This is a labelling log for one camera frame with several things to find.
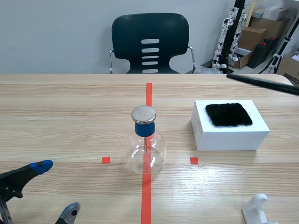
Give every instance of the chair leg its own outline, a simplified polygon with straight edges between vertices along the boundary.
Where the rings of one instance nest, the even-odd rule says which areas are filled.
[[[192,74],[195,71],[196,65],[195,65],[195,57],[194,57],[194,51],[193,51],[193,47],[188,47],[191,50],[191,54],[192,54],[192,62],[193,62],[193,69],[192,69]]]
[[[111,57],[112,53],[114,53],[114,50],[112,50],[112,51],[109,53],[109,56],[110,56],[110,58],[109,58],[109,63],[110,63],[110,74],[113,74],[113,72],[112,72],[112,57]]]

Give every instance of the cardboard box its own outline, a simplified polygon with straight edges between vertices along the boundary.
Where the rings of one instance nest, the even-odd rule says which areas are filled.
[[[252,125],[214,126],[206,113],[206,106],[227,103],[241,104],[250,116]],[[270,132],[251,100],[196,100],[191,123],[198,151],[256,151]]]
[[[269,8],[266,8],[263,18],[268,20],[277,21],[282,18],[284,18],[288,13],[288,9],[284,7],[279,6],[272,6]]]
[[[283,34],[286,26],[288,25],[290,19],[283,18],[277,21],[268,19],[258,19],[253,18],[251,23],[251,28],[266,29],[265,39],[273,37],[274,39],[280,38]]]
[[[296,55],[296,53],[290,53],[283,56],[277,74],[283,75],[299,84],[299,62],[292,58],[294,55]]]
[[[252,51],[242,49],[242,48],[240,49],[236,48],[234,54],[236,55],[236,57],[238,57],[238,61],[237,62],[229,61],[228,64],[230,67],[233,67],[235,69],[241,69],[248,64],[252,55]]]
[[[255,10],[253,10],[251,16],[260,19],[263,17],[263,13],[265,12],[265,10],[266,10],[266,8],[255,9]]]
[[[239,46],[240,48],[254,51],[256,45],[263,42],[266,36],[265,29],[259,29],[255,27],[246,27],[242,31]]]

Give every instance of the floor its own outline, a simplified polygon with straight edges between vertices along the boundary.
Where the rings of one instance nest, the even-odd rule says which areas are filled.
[[[269,61],[273,58],[273,55],[269,55],[266,59],[266,61],[264,61],[263,63],[261,63],[259,66],[257,66],[255,69],[252,69],[248,66],[245,66],[244,68],[242,69],[234,69],[234,68],[231,68],[229,67],[231,70],[235,71],[234,73],[240,73],[240,74],[258,74],[261,70],[263,70],[266,65],[269,63]],[[266,71],[263,72],[268,74],[270,71],[270,68],[268,68]]]

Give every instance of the blue gripper tip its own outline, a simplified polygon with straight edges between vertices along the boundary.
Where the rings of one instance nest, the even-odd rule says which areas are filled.
[[[53,162],[51,160],[44,160],[42,162],[34,162],[30,164],[31,169],[33,169],[39,175],[48,172],[53,166]]]

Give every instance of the clamp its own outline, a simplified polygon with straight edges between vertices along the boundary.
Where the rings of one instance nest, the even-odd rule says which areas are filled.
[[[31,163],[22,168],[0,174],[0,224],[13,224],[6,202],[13,197],[22,198],[25,185],[38,175],[49,171],[53,166],[51,160]],[[70,204],[60,215],[56,224],[74,224],[80,210],[78,202]]]

